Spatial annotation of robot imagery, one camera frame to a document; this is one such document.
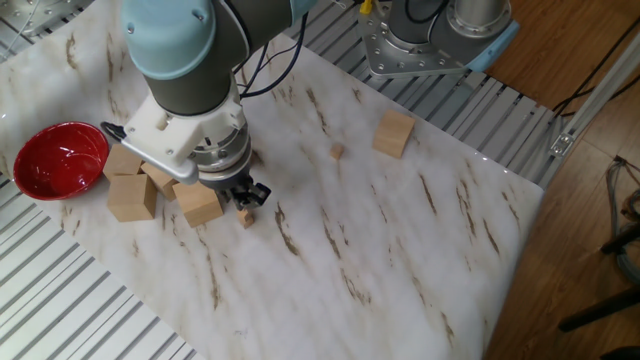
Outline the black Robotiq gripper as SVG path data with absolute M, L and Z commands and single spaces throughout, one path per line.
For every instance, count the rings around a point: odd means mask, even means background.
M 232 203 L 237 210 L 261 207 L 271 194 L 271 189 L 266 185 L 253 183 L 249 167 L 233 173 L 200 171 L 199 181 L 208 188 L 220 191 L 224 201 Z

